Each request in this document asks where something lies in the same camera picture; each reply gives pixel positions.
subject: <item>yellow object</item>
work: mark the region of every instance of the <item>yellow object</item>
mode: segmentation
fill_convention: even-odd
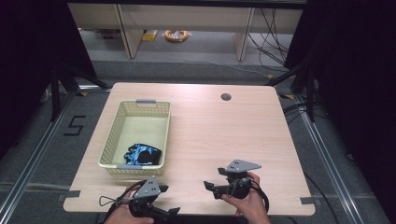
[[[147,30],[142,36],[142,41],[153,42],[157,33],[158,30]]]

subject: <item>black cable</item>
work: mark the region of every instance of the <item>black cable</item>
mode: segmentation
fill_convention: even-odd
[[[297,119],[300,115],[302,115],[306,110],[303,111],[299,111],[300,113],[296,116],[294,116],[291,120],[288,121],[288,124],[290,124],[292,121],[294,121],[295,119]]]
[[[317,183],[305,172],[304,175],[307,179],[309,179],[309,181],[311,181],[311,183],[315,186],[315,188],[317,188],[317,190],[319,191],[319,193],[321,194],[321,196],[323,197],[324,201],[326,202],[326,204],[329,206],[330,211],[332,212],[332,216],[334,217],[335,223],[339,224],[338,218],[335,215],[334,210],[332,209],[332,205],[330,204],[329,200],[327,199],[327,197],[324,195],[323,191],[321,191],[320,187],[317,185]]]
[[[262,52],[261,52],[261,51],[259,51],[259,61],[260,61],[260,64],[262,65],[262,67],[264,67],[264,68],[266,68],[266,69],[268,69],[268,70],[273,70],[273,71],[277,71],[277,72],[287,72],[287,71],[278,70],[278,69],[275,69],[275,68],[270,68],[270,67],[265,66],[265,65],[262,63]]]
[[[326,117],[325,116],[322,116],[322,115],[319,115],[319,114],[317,114],[317,113],[314,113],[314,115],[316,115],[317,117],[319,117],[319,118],[321,118],[321,119],[328,119],[329,118],[329,116],[326,114]]]
[[[257,188],[251,186],[251,188],[255,189],[260,194],[260,196],[262,196],[262,199],[264,200],[265,210],[267,210],[268,212],[268,210],[270,210],[270,201],[267,195],[264,193],[264,191],[262,191],[262,188],[260,188],[260,185],[257,182],[255,182],[254,180],[251,180],[251,182],[255,183],[258,186]]]
[[[93,222],[93,224],[99,223],[99,216],[100,216],[100,214],[96,214],[96,218],[95,218],[95,221]]]
[[[273,59],[274,61],[276,61],[277,63],[280,63],[280,64],[282,64],[283,62],[281,61],[281,60],[279,60],[275,55],[273,55],[272,53],[270,53],[269,51],[267,51],[267,50],[265,50],[262,46],[264,45],[264,43],[262,43],[262,45],[260,46],[254,39],[253,39],[253,37],[251,36],[251,35],[248,35],[249,37],[250,37],[250,39],[251,39],[251,41],[253,42],[253,44],[256,46],[256,48],[260,51],[260,52],[262,52],[262,53],[264,53],[265,55],[267,55],[268,57],[270,57],[271,59]]]
[[[272,17],[273,20],[272,20],[271,25],[270,25],[270,23],[268,22],[268,20],[267,20],[265,14],[264,14],[264,11],[262,10],[262,16],[264,17],[265,23],[267,24],[267,27],[268,27],[268,34],[271,34],[271,36],[273,37],[273,39],[275,40],[275,42],[276,42],[276,44],[277,44],[277,47],[275,47],[275,46],[273,46],[272,44],[270,44],[270,43],[267,41],[266,38],[264,39],[264,41],[266,41],[268,44],[270,44],[271,46],[273,46],[275,49],[278,49],[278,50],[279,50],[279,53],[280,53],[280,55],[281,55],[281,57],[282,57],[282,59],[283,59],[283,63],[284,63],[285,60],[286,60],[286,57],[285,57],[285,55],[283,54],[284,51],[283,51],[282,48],[284,48],[284,49],[287,49],[287,48],[285,48],[283,45],[281,45],[281,44],[279,43],[279,39],[277,38],[276,23],[275,23],[275,14],[276,14],[276,10],[273,8],[273,17]]]
[[[262,39],[264,40],[264,42],[266,42],[269,46],[271,46],[271,47],[273,47],[274,49],[276,49],[276,46],[274,46],[273,44],[271,44],[270,42],[267,41],[268,35],[270,35],[270,33],[268,33],[266,37],[264,37],[262,34],[260,34],[260,36],[262,37]]]
[[[290,105],[286,108],[283,109],[283,113],[286,114],[287,112],[289,112],[290,110],[294,109],[294,108],[298,108],[300,106],[305,106],[306,103],[301,103],[301,104],[295,104],[295,105]]]
[[[231,198],[233,197],[233,193],[235,192],[235,189],[237,187],[237,183],[239,182],[239,179],[236,179],[235,181],[233,181],[231,184],[228,185],[227,187],[227,197]],[[231,194],[229,194],[229,190],[230,190],[230,186],[233,185],[233,191],[231,191]]]
[[[289,114],[285,114],[285,117],[288,117],[288,116],[298,113],[298,112],[301,112],[301,110],[295,110],[295,111],[289,112]]]
[[[291,222],[293,222],[294,224],[298,224],[298,223],[297,223],[297,221],[296,221],[294,218],[292,218],[292,217],[288,217],[288,219],[290,219],[290,220],[291,220]]]
[[[112,199],[112,198],[109,198],[109,197],[107,197],[107,196],[100,196],[100,197],[99,197],[99,205],[100,205],[100,206],[105,206],[105,205],[107,205],[107,204],[109,204],[109,203],[115,203],[116,206],[118,207],[118,206],[120,205],[120,201],[125,197],[125,195],[126,195],[129,191],[131,191],[133,188],[135,188],[135,187],[137,187],[137,186],[139,186],[139,185],[140,185],[140,186],[144,185],[144,184],[146,183],[146,181],[147,181],[147,180],[141,180],[141,181],[138,181],[138,182],[132,184],[132,186],[129,187],[127,190],[125,190],[125,191],[121,194],[121,196],[118,197],[117,199]],[[103,198],[109,199],[109,202],[107,202],[107,203],[102,203],[102,199],[103,199]]]

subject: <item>human hand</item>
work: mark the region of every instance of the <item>human hand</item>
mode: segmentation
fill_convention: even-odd
[[[253,179],[254,182],[260,185],[260,178],[251,173],[247,174]],[[259,188],[256,183],[252,183],[254,187]],[[265,210],[264,202],[262,201],[262,196],[255,190],[250,189],[249,194],[244,199],[237,199],[235,197],[229,197],[226,194],[221,195],[221,199],[230,203],[236,207],[235,215],[237,217],[244,216],[251,224],[267,224],[270,223],[270,219]]]
[[[131,197],[131,192],[140,189],[140,186],[133,188],[126,195]],[[154,219],[151,217],[134,217],[129,210],[129,204],[121,204],[114,210],[105,224],[152,224]]]

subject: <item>finger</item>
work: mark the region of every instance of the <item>finger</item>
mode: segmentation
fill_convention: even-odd
[[[260,185],[260,177],[255,175],[254,173],[247,172],[247,174],[253,179],[254,182],[256,182],[258,185]]]
[[[154,223],[154,219],[151,217],[142,217],[142,224],[152,224]]]
[[[239,211],[239,209],[236,209],[235,216],[236,217],[241,217],[242,216],[242,213]]]
[[[126,194],[126,196],[127,196],[127,197],[131,197],[132,191],[138,190],[138,189],[140,189],[140,187],[141,187],[140,185],[134,187],[133,189],[131,189],[131,190]]]
[[[227,194],[223,194],[221,195],[221,199],[226,202],[226,203],[230,203],[232,205],[235,205],[238,202],[238,199],[236,199],[235,197],[229,197]]]

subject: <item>table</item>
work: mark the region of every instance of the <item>table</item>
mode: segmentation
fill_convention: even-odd
[[[231,100],[221,99],[223,93]],[[154,205],[167,210],[180,207],[181,215],[230,215],[235,209],[215,200],[204,187],[204,180],[226,185],[218,168],[233,159],[262,165],[253,172],[270,200],[269,215],[310,216],[313,204],[302,204],[311,197],[304,174],[273,87],[117,83],[92,134],[86,153],[70,188],[80,190],[66,198],[69,212],[106,212],[99,197],[116,198],[134,182],[131,178],[109,175],[98,160],[122,100],[156,99],[171,102],[171,121],[160,184],[169,186]]]

